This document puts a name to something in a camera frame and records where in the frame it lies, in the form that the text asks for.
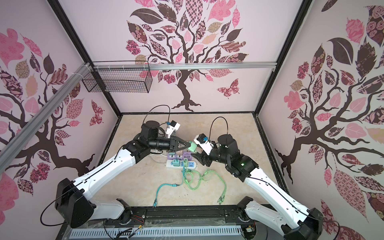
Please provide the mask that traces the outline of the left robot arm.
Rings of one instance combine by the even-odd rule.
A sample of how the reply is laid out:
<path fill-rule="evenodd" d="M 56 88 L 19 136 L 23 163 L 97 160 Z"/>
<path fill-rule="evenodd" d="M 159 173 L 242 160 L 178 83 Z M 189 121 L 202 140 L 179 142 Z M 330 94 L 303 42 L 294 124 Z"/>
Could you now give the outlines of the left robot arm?
<path fill-rule="evenodd" d="M 72 229 L 92 220 L 116 220 L 122 225 L 128 224 L 133 212 L 124 200 L 100 203 L 92 202 L 91 199 L 104 185 L 139 163 L 151 151 L 177 152 L 189 148 L 190 143 L 176 136 L 175 132 L 179 128 L 179 123 L 168 122 L 167 128 L 160 135 L 161 126 L 158 122 L 142 124 L 141 132 L 123 145 L 112 158 L 73 181 L 62 180 L 57 187 L 55 209 Z"/>

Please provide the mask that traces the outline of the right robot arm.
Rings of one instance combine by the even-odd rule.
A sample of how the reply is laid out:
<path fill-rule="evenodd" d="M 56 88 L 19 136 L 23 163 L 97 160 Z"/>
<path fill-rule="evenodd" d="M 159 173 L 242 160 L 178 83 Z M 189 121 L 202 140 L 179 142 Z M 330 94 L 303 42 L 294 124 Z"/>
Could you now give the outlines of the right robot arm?
<path fill-rule="evenodd" d="M 247 220 L 264 224 L 285 240 L 317 240 L 320 237 L 322 213 L 316 208 L 307 208 L 275 184 L 254 160 L 240 152 L 232 135 L 221 135 L 214 143 L 205 134 L 199 134 L 194 142 L 203 150 L 193 155 L 202 165 L 225 164 L 232 176 L 257 191 L 272 206 L 267 208 L 254 200 L 247 201 L 243 209 Z"/>

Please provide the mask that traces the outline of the green charger plug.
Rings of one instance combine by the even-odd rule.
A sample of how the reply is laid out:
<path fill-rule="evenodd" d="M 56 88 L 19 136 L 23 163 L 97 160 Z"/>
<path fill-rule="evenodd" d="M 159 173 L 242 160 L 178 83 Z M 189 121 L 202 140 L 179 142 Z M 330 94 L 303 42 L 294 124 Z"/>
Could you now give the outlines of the green charger plug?
<path fill-rule="evenodd" d="M 188 168 L 189 167 L 189 161 L 188 159 L 183 160 L 183 167 Z"/>
<path fill-rule="evenodd" d="M 196 153 L 198 145 L 193 141 L 189 141 L 189 144 L 190 146 L 188 147 L 188 151 L 191 153 Z"/>

